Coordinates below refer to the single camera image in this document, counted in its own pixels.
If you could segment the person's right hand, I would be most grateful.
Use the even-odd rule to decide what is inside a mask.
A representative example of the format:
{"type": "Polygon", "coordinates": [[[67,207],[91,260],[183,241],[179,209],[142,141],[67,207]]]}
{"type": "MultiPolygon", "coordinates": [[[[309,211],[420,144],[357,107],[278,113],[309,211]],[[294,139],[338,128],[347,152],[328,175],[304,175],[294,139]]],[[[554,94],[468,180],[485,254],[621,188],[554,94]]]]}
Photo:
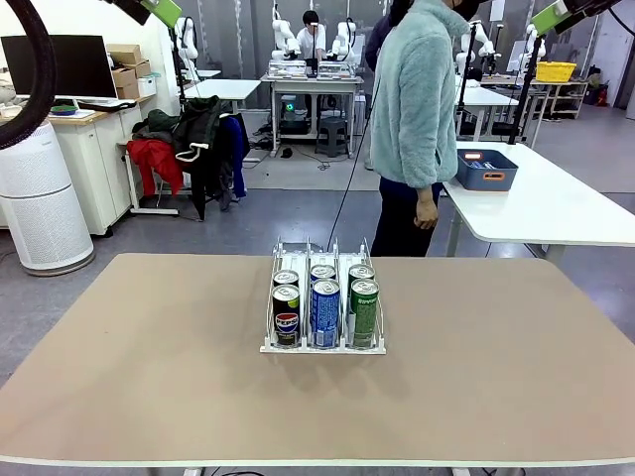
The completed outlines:
{"type": "Polygon", "coordinates": [[[437,205],[431,187],[417,190],[416,217],[414,224],[420,229],[434,228],[439,220],[437,205]]]}

